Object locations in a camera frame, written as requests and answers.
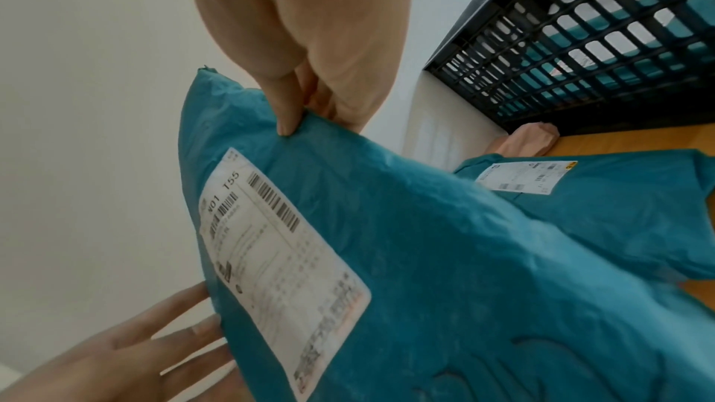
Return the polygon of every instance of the white shipping label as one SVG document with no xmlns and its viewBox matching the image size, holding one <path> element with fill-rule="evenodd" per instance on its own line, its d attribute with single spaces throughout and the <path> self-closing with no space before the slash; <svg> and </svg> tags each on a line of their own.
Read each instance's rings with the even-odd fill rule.
<svg viewBox="0 0 715 402">
<path fill-rule="evenodd" d="M 251 316 L 298 402 L 305 402 L 370 303 L 369 289 L 233 148 L 206 182 L 199 212 L 219 279 Z"/>
<path fill-rule="evenodd" d="M 578 162 L 506 162 L 494 164 L 477 178 L 490 190 L 551 195 L 551 191 Z"/>
</svg>

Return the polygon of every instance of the hand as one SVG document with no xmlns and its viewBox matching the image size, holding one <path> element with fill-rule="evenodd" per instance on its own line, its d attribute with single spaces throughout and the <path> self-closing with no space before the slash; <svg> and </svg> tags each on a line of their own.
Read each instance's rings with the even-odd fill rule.
<svg viewBox="0 0 715 402">
<path fill-rule="evenodd" d="M 194 327 L 151 339 L 208 296 L 204 283 L 173 295 L 40 366 L 2 392 L 0 401 L 169 401 L 233 360 L 227 345 L 222 345 L 165 372 L 223 337 L 218 315 Z M 196 402 L 252 400 L 237 368 L 194 399 Z"/>
<path fill-rule="evenodd" d="M 411 0 L 196 0 L 290 135 L 307 106 L 359 132 L 390 93 Z"/>
</svg>

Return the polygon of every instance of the plastic mailer bag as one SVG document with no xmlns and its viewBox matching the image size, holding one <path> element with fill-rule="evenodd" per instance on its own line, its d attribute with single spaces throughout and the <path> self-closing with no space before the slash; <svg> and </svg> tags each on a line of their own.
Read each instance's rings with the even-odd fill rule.
<svg viewBox="0 0 715 402">
<path fill-rule="evenodd" d="M 258 402 L 706 401 L 715 321 L 473 182 L 212 70 L 179 162 L 201 263 Z"/>
<path fill-rule="evenodd" d="M 528 215 L 641 275 L 715 278 L 715 232 L 706 205 L 715 188 L 715 158 L 699 151 L 528 159 L 490 154 L 455 173 L 480 179 Z"/>
</svg>

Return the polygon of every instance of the black plastic crate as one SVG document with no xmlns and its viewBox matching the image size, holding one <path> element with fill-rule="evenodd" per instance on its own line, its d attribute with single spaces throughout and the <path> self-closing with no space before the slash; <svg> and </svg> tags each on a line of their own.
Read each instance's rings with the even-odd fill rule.
<svg viewBox="0 0 715 402">
<path fill-rule="evenodd" d="M 715 121 L 715 0 L 488 0 L 427 70 L 508 132 Z"/>
</svg>

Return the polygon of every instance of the wooden surface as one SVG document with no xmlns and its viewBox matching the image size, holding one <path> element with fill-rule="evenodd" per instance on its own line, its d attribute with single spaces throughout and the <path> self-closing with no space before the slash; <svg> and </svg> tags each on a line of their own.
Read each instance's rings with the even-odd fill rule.
<svg viewBox="0 0 715 402">
<path fill-rule="evenodd" d="M 564 137 L 547 155 L 586 156 L 682 148 L 697 149 L 715 156 L 715 124 Z M 710 219 L 715 225 L 714 195 L 710 196 L 708 207 Z M 715 281 L 689 281 L 682 288 L 715 310 Z"/>
</svg>

